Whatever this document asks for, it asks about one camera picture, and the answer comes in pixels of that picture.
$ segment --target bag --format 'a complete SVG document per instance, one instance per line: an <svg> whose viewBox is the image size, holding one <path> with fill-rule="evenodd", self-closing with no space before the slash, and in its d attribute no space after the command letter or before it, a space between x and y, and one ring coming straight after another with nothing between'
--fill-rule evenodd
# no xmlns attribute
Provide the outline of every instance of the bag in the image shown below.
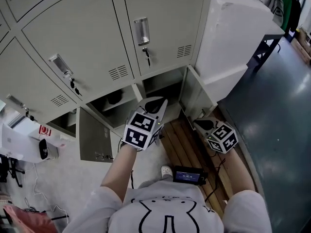
<svg viewBox="0 0 311 233"><path fill-rule="evenodd" d="M284 19L284 4L283 0L270 0L267 4L267 7L273 13L273 21L278 25L282 26Z"/></svg>

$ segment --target white shoe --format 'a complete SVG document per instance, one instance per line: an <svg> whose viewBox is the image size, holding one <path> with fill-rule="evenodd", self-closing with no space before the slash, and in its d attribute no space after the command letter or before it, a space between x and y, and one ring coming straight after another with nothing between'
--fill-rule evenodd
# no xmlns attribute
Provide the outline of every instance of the white shoe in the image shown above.
<svg viewBox="0 0 311 233"><path fill-rule="evenodd" d="M171 175L173 177L173 171L169 166L161 167L162 178L164 175Z"/></svg>

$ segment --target white floor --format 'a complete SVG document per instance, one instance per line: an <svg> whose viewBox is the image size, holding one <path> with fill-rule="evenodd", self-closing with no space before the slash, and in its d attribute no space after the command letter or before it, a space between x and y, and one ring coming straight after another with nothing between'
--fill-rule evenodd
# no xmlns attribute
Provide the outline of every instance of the white floor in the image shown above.
<svg viewBox="0 0 311 233"><path fill-rule="evenodd" d="M114 157L119 140L117 135L111 133ZM134 188L144 181L160 178L161 166L168 163L169 159L161 143L159 146L153 144L148 150L139 152L133 167ZM81 161L76 143L72 142L59 150L58 159L35 165L38 173L35 192L44 193L49 203L42 194L34 195L36 174L32 163L20 162L22 169L29 170L26 175L18 174L22 188L18 187L10 174L8 183L1 183L0 187L2 191L10 194L13 203L20 208L27 208L25 198L30 206L38 211L48 211L50 206L53 208L57 204L67 211L70 219L73 219L81 212L91 192L100 185L110 165L109 163ZM56 209L54 213L48 212L48 214L50 217L55 217L65 213ZM62 231L67 224L65 219L54 222L59 231Z"/></svg>

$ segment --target sleeve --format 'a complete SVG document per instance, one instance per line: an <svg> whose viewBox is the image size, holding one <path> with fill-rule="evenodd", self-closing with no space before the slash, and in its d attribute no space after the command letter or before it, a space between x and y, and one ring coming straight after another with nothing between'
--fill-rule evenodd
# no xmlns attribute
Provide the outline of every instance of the sleeve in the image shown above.
<svg viewBox="0 0 311 233"><path fill-rule="evenodd" d="M223 224L228 233L272 233L263 197L249 190L239 192L229 200Z"/></svg>
<svg viewBox="0 0 311 233"><path fill-rule="evenodd" d="M114 191L99 187L92 192L81 214L70 222L63 233L107 232L110 217L121 207L122 201Z"/></svg>

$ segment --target small screen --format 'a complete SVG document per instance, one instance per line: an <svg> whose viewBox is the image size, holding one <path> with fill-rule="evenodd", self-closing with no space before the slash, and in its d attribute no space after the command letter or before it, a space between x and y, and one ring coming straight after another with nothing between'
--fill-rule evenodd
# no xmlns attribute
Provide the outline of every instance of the small screen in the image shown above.
<svg viewBox="0 0 311 233"><path fill-rule="evenodd" d="M192 181L198 182L200 174L197 173L185 173L185 172L176 172L176 179L181 181Z"/></svg>

